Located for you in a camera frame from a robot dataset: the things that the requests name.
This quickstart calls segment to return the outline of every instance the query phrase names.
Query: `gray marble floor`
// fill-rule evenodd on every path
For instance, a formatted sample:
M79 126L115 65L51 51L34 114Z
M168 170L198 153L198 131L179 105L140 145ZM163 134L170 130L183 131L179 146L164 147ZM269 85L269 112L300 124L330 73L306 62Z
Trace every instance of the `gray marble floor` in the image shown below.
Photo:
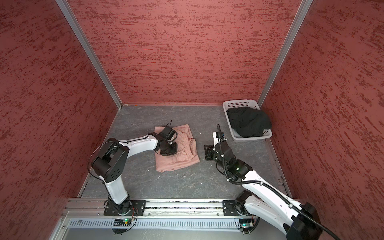
M108 137L132 139L153 132L155 126L189 124L197 143L200 162L168 172L157 172L155 153L130 157L122 179L131 198L235 198L244 188L232 185L217 172L213 161L204 160L205 144L213 144L212 133L220 124L238 159L252 166L271 185L278 187L278 173L272 166L264 140L234 143L222 107L124 106ZM104 184L90 178L82 197L108 197Z

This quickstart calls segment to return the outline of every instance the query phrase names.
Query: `black mounting plate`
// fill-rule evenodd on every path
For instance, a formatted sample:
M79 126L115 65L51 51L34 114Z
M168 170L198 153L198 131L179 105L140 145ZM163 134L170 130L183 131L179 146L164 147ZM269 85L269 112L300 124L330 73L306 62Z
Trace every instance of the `black mounting plate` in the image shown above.
M145 204L147 201L145 200L131 200L132 207L137 209L137 215L138 216L143 216L144 210L145 210ZM120 216L114 209L113 209L113 204L108 200L105 210L104 210L104 216Z
M205 159L207 161L212 161L214 159L214 146L213 145L204 145Z
M235 200L223 200L223 212L224 216L240 216L240 214L236 211Z

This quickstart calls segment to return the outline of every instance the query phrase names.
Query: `white plastic basket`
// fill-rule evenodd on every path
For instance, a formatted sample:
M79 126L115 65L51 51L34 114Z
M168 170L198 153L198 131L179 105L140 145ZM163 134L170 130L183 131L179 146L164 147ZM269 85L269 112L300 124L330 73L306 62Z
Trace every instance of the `white plastic basket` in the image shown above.
M270 129L265 129L263 131L262 137L242 137L242 136L240 136L236 132L236 130L231 127L231 124L229 123L229 119L228 119L227 110L230 108L241 108L241 107L250 107L250 108L254 108L254 109L260 109L259 106L257 105L256 101L250 100L250 99L232 100L232 101L223 102L225 117L227 118L227 123L228 123L229 129L231 130L231 135L232 135L234 142L249 142L249 141L260 140L260 139L264 139L264 138L268 138L268 137L272 136L272 131Z

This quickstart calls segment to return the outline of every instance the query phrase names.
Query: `folded pink pants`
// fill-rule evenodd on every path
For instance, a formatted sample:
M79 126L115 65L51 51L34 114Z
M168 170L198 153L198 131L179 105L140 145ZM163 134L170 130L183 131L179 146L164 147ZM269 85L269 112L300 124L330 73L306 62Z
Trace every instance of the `folded pink pants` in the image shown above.
M155 127L155 133L158 134L163 129L164 127ZM196 152L196 141L193 139L189 125L173 127L173 129L177 132L175 140L177 152L171 156L155 154L156 171L158 172L174 171L200 162Z

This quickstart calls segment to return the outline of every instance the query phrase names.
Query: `robotic arm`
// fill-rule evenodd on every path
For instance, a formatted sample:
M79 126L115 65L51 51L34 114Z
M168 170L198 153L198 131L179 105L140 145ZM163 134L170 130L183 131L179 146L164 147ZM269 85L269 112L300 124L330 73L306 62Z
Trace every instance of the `robotic arm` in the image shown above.
M177 138L170 126L162 132L149 133L145 137L118 141L108 139L93 159L91 167L104 182L109 193L109 205L121 215L134 211L129 194L124 188L121 173L127 158L147 150L160 150L163 156L177 152ZM318 240L323 231L334 239L339 238L320 223L316 209L284 195L265 181L251 166L236 159L218 125L213 133L214 145L205 145L205 159L214 160L224 170L223 175L231 184L242 185L243 191L236 198L236 210L240 215L256 215L286 234L288 240Z
M119 215L127 215L132 209L130 197L121 179L127 158L147 150L160 150L163 156L173 155L177 152L177 143L174 143L176 138L177 132L166 126L159 134L152 132L145 137L121 141L110 138L101 147L91 167L104 181L110 204Z
M236 210L240 215L252 214L282 231L288 240L318 240L326 231L339 239L320 223L316 209L284 195L265 181L245 162L236 159L218 125L213 133L214 145L205 145L205 159L214 160L224 170L227 181L242 185L243 191L236 198Z

